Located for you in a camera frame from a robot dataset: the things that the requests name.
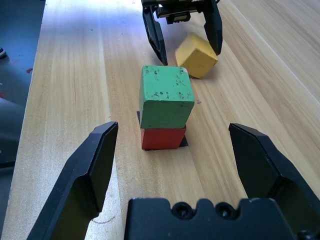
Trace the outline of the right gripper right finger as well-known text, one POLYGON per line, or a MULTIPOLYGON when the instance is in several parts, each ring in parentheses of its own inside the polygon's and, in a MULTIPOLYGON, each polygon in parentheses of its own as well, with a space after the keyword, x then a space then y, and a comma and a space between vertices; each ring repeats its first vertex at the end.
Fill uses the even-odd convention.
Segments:
POLYGON ((320 200, 293 163, 258 130, 238 123, 228 130, 247 196, 275 200, 298 239, 318 240, 320 200))

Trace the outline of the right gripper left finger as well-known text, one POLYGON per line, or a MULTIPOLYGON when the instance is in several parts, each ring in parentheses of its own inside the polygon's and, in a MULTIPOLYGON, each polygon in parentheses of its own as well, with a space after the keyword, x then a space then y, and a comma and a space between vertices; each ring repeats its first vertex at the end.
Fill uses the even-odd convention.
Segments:
POLYGON ((33 225, 29 240, 83 240, 103 210, 119 125, 99 125, 66 161, 33 225))

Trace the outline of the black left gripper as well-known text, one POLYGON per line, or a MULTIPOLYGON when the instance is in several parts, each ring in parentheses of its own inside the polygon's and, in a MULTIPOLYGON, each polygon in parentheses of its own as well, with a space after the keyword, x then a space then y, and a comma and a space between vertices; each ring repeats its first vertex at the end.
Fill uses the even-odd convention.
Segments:
POLYGON ((223 25, 218 9, 219 0, 142 0, 142 18, 148 38, 158 59, 168 65, 165 40, 161 25, 155 21, 165 18, 167 24, 188 22, 192 13, 203 13, 204 29, 210 46, 215 54, 221 54, 223 25))

